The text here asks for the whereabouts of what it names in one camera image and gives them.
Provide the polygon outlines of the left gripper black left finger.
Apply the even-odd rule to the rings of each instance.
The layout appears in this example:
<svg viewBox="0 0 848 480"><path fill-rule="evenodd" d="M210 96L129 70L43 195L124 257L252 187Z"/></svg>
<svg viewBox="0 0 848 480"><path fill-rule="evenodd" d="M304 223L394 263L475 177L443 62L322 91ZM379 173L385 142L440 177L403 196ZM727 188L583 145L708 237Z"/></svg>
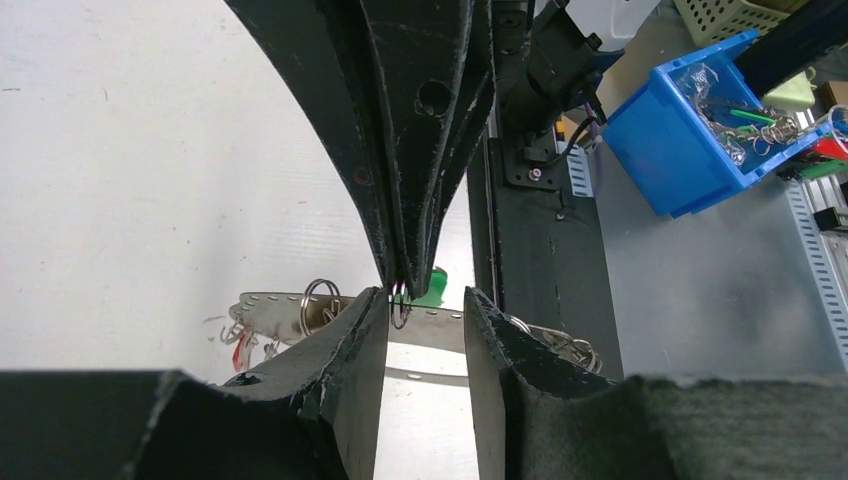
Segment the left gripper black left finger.
<svg viewBox="0 0 848 480"><path fill-rule="evenodd" d="M370 479L386 292L223 385L180 370L5 371L5 479Z"/></svg>

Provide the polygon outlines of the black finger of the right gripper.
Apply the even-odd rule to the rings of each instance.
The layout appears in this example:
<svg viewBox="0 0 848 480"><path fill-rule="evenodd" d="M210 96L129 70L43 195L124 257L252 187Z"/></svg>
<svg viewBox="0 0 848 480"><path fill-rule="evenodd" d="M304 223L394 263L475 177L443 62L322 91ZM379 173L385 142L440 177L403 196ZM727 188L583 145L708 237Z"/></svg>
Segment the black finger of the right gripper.
<svg viewBox="0 0 848 480"><path fill-rule="evenodd" d="M353 200L380 279L400 280L370 34L358 1L231 1L284 80Z"/></svg>
<svg viewBox="0 0 848 480"><path fill-rule="evenodd" d="M489 1L365 1L388 175L389 284L422 296L495 98Z"/></svg>

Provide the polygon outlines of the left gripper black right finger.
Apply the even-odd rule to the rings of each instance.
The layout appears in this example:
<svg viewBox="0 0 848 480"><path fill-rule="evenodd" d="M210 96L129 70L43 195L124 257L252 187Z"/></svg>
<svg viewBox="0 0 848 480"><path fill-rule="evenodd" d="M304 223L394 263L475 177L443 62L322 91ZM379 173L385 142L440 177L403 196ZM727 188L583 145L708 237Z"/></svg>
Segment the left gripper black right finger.
<svg viewBox="0 0 848 480"><path fill-rule="evenodd" d="M483 479L843 479L843 376L615 382L464 294Z"/></svg>

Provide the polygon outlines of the red tagged key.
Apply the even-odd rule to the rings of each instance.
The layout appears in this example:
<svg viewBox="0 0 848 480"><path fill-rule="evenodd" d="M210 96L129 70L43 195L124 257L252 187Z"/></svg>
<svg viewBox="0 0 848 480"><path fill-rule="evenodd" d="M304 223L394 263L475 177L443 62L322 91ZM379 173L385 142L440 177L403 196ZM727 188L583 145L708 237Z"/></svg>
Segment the red tagged key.
<svg viewBox="0 0 848 480"><path fill-rule="evenodd" d="M243 333L238 337L232 355L232 365L235 372L243 372L250 368L255 345L256 340L252 332Z"/></svg>

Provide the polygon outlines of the green tagged key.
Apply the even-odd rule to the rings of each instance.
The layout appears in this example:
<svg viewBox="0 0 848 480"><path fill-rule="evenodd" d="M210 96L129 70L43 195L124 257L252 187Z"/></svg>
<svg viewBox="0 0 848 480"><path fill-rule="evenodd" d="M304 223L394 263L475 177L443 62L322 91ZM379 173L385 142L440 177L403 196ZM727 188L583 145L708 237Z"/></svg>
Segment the green tagged key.
<svg viewBox="0 0 848 480"><path fill-rule="evenodd" d="M426 308L438 308L443 304L443 295L448 284L447 272L440 268L434 267L427 291L420 298L412 301L415 306Z"/></svg>

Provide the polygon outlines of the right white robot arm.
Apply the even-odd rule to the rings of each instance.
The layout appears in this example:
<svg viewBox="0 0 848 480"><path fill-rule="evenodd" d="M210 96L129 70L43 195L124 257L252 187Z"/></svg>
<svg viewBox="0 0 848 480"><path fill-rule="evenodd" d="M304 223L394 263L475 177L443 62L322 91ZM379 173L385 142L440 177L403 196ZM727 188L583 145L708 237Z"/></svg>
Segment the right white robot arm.
<svg viewBox="0 0 848 480"><path fill-rule="evenodd" d="M360 215L381 283L427 290L492 111L520 133L597 103L603 36L651 1L233 1Z"/></svg>

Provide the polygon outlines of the blue plastic bin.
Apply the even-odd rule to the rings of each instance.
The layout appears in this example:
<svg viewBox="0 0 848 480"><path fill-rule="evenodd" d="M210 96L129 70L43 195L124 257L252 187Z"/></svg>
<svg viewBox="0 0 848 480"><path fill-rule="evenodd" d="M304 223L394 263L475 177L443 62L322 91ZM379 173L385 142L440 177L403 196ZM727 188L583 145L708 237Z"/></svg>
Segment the blue plastic bin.
<svg viewBox="0 0 848 480"><path fill-rule="evenodd" d="M827 116L802 127L766 108L735 59L750 29L653 68L608 118L605 143L659 216L697 213L751 188L847 126Z"/></svg>

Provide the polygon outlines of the green perforated basket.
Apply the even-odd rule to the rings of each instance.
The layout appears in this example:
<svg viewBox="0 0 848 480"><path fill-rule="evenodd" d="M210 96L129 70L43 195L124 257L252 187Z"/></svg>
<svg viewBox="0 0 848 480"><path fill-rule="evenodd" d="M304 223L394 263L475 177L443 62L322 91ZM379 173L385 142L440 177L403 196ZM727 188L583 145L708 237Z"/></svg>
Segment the green perforated basket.
<svg viewBox="0 0 848 480"><path fill-rule="evenodd" d="M773 30L805 0L674 0L696 46L715 42L754 29L760 35Z"/></svg>

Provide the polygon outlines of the black cylindrical tube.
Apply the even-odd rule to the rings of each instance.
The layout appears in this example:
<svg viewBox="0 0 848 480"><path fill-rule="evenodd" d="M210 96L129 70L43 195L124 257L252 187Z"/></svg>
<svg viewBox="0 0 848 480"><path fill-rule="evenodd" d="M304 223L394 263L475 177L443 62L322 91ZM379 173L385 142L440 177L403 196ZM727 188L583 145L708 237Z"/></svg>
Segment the black cylindrical tube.
<svg viewBox="0 0 848 480"><path fill-rule="evenodd" d="M847 44L847 0L813 0L755 41L735 60L760 98Z"/></svg>

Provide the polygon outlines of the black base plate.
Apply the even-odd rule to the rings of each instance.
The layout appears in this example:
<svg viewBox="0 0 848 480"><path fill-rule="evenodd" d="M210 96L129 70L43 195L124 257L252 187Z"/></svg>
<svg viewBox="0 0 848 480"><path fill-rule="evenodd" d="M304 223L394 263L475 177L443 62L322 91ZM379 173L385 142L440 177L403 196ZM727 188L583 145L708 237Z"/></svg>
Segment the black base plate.
<svg viewBox="0 0 848 480"><path fill-rule="evenodd" d="M467 170L475 282L528 324L588 341L603 375L624 376L596 201L572 186L566 160L523 162L525 135L502 125Z"/></svg>

